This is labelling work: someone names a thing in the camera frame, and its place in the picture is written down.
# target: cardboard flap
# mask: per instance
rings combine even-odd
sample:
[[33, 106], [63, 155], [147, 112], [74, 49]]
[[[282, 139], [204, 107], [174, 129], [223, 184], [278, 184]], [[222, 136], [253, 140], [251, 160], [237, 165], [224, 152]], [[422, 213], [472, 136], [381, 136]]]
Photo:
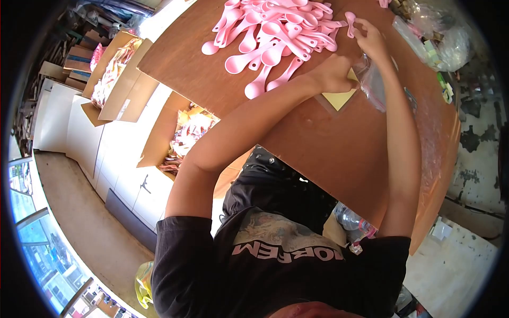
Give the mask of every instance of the cardboard flap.
[[137, 69], [139, 61], [142, 60], [142, 57], [151, 46], [152, 42], [150, 40], [144, 40], [133, 54], [104, 103], [100, 115], [101, 119], [121, 119], [129, 122], [138, 120], [146, 106], [146, 102], [159, 84], [149, 76], [141, 76], [141, 71]]
[[136, 167], [159, 166], [166, 157], [169, 143], [173, 140], [177, 127], [179, 110], [189, 107], [190, 101], [179, 94], [172, 92], [157, 118], [147, 143], [143, 148], [142, 159]]
[[96, 68], [90, 75], [90, 79], [87, 82], [87, 86], [83, 90], [83, 97], [91, 99], [92, 93], [94, 92], [94, 86], [97, 82], [102, 79], [104, 72], [106, 71], [106, 67], [109, 64], [109, 61], [113, 59], [119, 47], [123, 47], [127, 44], [127, 42], [131, 41], [131, 39], [136, 38], [137, 36], [130, 34], [129, 32], [120, 31], [115, 35], [111, 43], [108, 45], [106, 50], [99, 59], [99, 62], [96, 65]]
[[92, 125], [94, 125], [94, 127], [98, 127], [112, 122], [98, 119], [101, 111], [98, 110], [92, 103], [81, 104], [81, 108], [89, 118]]

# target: stacked items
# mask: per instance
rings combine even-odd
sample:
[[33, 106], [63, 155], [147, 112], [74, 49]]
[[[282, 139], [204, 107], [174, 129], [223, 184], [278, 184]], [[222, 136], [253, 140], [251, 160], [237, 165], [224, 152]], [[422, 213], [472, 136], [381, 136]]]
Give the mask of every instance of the stacked items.
[[115, 83], [141, 43], [142, 39], [140, 38], [131, 39], [126, 45], [120, 47], [113, 59], [109, 61], [102, 79], [94, 86], [94, 92], [92, 93], [92, 104], [98, 109], [102, 109], [104, 103], [106, 103], [113, 87], [115, 87]]
[[[244, 90], [253, 99], [265, 92], [267, 76], [282, 56], [296, 55], [283, 75], [267, 84], [268, 91], [287, 82], [304, 61], [309, 61], [313, 51], [337, 50], [337, 31], [348, 23], [332, 21], [330, 6], [308, 0], [229, 0], [212, 30], [217, 32], [215, 40], [206, 42], [202, 52], [214, 54], [247, 30], [239, 45], [243, 54], [229, 57], [224, 67], [229, 73], [238, 74], [247, 65], [256, 71], [264, 64], [259, 76]], [[258, 24], [261, 28], [255, 36]]]
[[177, 175], [182, 160], [191, 147], [218, 122], [219, 118], [193, 103], [190, 110], [179, 110], [177, 132], [169, 145], [168, 155], [159, 169]]

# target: wooden table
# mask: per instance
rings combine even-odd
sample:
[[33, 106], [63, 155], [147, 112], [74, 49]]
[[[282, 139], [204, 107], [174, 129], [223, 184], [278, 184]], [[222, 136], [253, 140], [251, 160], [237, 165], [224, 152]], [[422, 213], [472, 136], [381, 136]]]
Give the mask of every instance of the wooden table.
[[[423, 182], [410, 249], [413, 253], [433, 224], [449, 184], [459, 142], [458, 116], [454, 106], [444, 102], [435, 72], [420, 62], [392, 27], [394, 14], [389, 9], [380, 8], [374, 0], [330, 2], [334, 20], [344, 20], [344, 12], [352, 11], [383, 33], [402, 85], [417, 100]], [[232, 75], [224, 69], [229, 56], [240, 54], [242, 35], [214, 55], [202, 54], [203, 43], [215, 37], [211, 29], [221, 16], [223, 4], [224, 0], [201, 0], [192, 5], [166, 29], [139, 64], [144, 73], [219, 118], [247, 100], [244, 87], [260, 72], [246, 68]], [[337, 34], [337, 54], [359, 59], [361, 50], [346, 32], [344, 27]], [[311, 70], [330, 54], [327, 50], [313, 52], [295, 75]], [[292, 58], [283, 57], [267, 82], [279, 77]], [[385, 114], [359, 92], [336, 113], [314, 98], [303, 102], [260, 144], [378, 227], [388, 200], [386, 138]]]

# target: window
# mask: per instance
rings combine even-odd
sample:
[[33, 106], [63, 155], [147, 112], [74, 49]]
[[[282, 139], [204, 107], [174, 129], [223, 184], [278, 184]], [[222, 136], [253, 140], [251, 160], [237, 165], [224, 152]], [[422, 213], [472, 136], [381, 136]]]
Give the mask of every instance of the window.
[[61, 313], [89, 279], [57, 230], [47, 208], [16, 223], [19, 240], [30, 269], [57, 313]]

